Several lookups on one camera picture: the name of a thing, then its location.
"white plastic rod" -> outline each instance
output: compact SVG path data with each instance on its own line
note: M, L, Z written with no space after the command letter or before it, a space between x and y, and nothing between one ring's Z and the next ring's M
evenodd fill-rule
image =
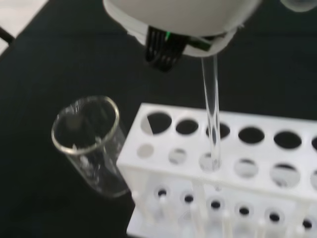
M136 208L141 212L144 219L149 223L155 223L155 219L151 212L146 208L145 203L142 202L141 195L137 191L131 193L132 199L134 200Z
M193 191L194 191L194 198L198 205L200 215L205 222L208 219L208 213L207 213L207 206L206 206L206 196L205 196L205 190L204 190L204 184L193 181Z
M177 216L175 215L174 209L171 206L170 201L165 195L162 195L159 198L159 204L163 211L164 218L167 219L174 226L174 229L178 232Z
M266 235L266 225L265 225L265 220L260 219L258 222L258 227L256 230L256 238L265 238Z
M294 229L295 227L302 225L303 220L305 219L308 213L309 207L309 202L298 202L294 211L294 215L292 216L293 218L289 223L290 229Z
M303 238L305 235L305 229L303 226L297 226L294 232L294 238Z
M222 213L222 237L232 238L232 224L231 215L228 210L224 210Z
M205 238L206 232L205 232L204 222L200 215L198 205L196 203L192 203L190 205L190 212L191 212L192 222L194 223L194 226L195 226L196 238Z

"beaker rim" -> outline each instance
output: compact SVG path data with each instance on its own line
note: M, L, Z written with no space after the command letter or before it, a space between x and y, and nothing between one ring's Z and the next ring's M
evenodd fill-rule
M107 102L109 103L113 110L114 110L114 113L115 113L115 120L114 120L114 123L113 123L113 126L111 127L111 129L109 130L109 132L98 142L98 143L95 143L91 146L88 146L86 148L69 148L69 147L66 147L66 146L63 146L61 145L58 140L56 139L55 137L55 129L56 129L56 126L58 125L60 119L62 116L64 116L64 114L67 113L68 110L73 110L74 108L78 107L78 103L82 101L82 102L93 102L93 101L104 101L104 102ZM117 130L117 127L119 126L119 121L120 121L120 113L119 113L119 109L116 105L116 103L109 97L106 97L106 96L90 96L90 97L87 97L87 98L81 98L81 99L78 99L76 100L73 104L69 105L68 107L62 109L54 123L53 123L53 126L52 126L52 141L53 141L53 144L54 146L62 153L64 154L67 154L67 155L84 155L84 154L87 154L87 153L90 153L100 147L102 147L105 143L107 143L114 135L115 131Z

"white floor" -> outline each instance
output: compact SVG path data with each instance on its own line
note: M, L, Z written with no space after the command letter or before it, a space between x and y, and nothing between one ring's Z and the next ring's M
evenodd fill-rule
M0 0L0 27L16 37L48 0ZM0 54L7 43L0 39Z

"green light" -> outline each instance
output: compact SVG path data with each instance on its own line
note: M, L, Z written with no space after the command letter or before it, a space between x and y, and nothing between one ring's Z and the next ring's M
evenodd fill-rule
M166 41L168 40L169 36L170 36L170 32L169 32L169 31L167 31L167 33L166 33L166 37L165 37L165 40L166 40Z

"white plastic device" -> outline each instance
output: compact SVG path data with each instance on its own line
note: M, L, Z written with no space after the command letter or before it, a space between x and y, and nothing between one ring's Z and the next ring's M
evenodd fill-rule
M166 127L157 134L155 115ZM136 204L127 233L317 237L317 123L228 112L219 118L222 165L212 172L205 110L142 104L117 161ZM189 121L197 127L184 135L179 125Z
M261 0L103 0L107 13L145 45L148 26L187 36L217 36L209 51L187 46L183 54L208 57L225 48Z

